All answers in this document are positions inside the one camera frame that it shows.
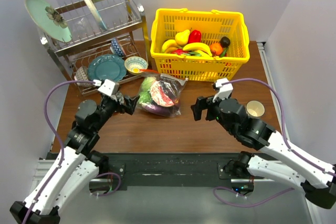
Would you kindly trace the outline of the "green cabbage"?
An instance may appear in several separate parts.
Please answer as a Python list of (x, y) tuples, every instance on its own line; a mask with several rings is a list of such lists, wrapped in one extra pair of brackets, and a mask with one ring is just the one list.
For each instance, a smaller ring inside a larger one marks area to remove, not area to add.
[(152, 84), (156, 81), (156, 77), (149, 76), (145, 77), (140, 86), (140, 97), (144, 98), (147, 93), (150, 91)]

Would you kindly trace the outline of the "clear orange zip bag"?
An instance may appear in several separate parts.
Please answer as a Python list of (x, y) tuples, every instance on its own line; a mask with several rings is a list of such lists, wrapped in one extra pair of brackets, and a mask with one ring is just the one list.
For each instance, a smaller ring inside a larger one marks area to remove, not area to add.
[(180, 96), (188, 78), (178, 79), (149, 69), (142, 69), (141, 76), (144, 79), (139, 89), (139, 109), (170, 118), (181, 114)]

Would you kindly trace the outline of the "dark purple grapes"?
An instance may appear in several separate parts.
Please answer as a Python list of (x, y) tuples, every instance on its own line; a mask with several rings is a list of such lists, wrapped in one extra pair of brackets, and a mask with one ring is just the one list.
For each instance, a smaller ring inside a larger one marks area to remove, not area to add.
[(162, 91), (172, 100), (179, 97), (183, 87), (178, 79), (167, 76), (160, 76), (159, 84)]

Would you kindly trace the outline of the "purple eggplant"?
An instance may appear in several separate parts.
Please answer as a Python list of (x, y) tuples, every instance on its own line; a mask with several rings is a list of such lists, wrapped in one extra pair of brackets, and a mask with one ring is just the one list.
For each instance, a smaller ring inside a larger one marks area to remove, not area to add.
[(174, 106), (162, 107), (162, 106), (153, 105), (153, 104), (143, 104), (142, 109), (152, 114), (159, 115), (159, 116), (165, 116), (165, 117), (175, 117), (181, 114), (180, 110)]

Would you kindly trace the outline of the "watermelon slice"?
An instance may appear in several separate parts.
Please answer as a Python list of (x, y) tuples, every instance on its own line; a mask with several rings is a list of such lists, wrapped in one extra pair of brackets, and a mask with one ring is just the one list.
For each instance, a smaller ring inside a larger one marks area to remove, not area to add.
[(153, 101), (162, 107), (171, 107), (175, 106), (179, 99), (172, 100), (170, 99), (161, 89), (159, 81), (155, 81), (150, 88), (150, 95)]

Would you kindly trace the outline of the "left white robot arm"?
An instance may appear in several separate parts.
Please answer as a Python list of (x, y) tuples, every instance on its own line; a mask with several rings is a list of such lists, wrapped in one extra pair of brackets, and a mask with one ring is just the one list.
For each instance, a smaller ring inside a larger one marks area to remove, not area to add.
[(64, 149), (30, 195), (12, 204), (10, 212), (17, 223), (59, 223), (66, 203), (92, 179), (109, 175), (108, 157), (93, 150), (99, 130), (116, 112), (132, 115), (139, 98), (102, 95), (100, 104), (94, 100), (79, 104)]

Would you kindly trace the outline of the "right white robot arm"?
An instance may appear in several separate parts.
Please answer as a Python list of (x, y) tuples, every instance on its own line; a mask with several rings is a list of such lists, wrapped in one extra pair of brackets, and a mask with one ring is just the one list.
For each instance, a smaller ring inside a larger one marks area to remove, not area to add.
[(213, 101), (199, 97), (191, 105), (196, 121), (207, 111), (206, 120), (215, 120), (244, 146), (273, 157), (268, 161), (256, 154), (241, 152), (228, 162), (224, 171), (246, 178), (263, 177), (286, 184), (302, 193), (318, 207), (331, 209), (335, 204), (335, 165), (323, 162), (292, 145), (287, 146), (280, 132), (261, 119), (249, 116), (235, 99)]

